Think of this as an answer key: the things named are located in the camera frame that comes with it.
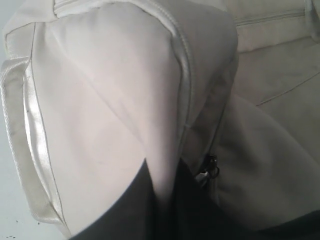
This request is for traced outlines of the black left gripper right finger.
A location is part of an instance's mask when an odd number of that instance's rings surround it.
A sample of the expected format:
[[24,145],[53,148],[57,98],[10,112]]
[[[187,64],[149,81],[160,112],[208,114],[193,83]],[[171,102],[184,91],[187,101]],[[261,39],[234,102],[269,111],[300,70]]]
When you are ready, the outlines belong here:
[[200,187],[187,165],[180,161],[172,204],[174,240],[318,240],[320,213],[315,211],[261,231],[233,221]]

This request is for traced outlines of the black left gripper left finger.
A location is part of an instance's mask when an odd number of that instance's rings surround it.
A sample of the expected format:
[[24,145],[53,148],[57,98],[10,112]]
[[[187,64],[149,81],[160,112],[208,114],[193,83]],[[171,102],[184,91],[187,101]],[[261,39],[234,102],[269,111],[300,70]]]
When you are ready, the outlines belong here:
[[73,240],[156,240],[157,202],[147,163],[98,220]]

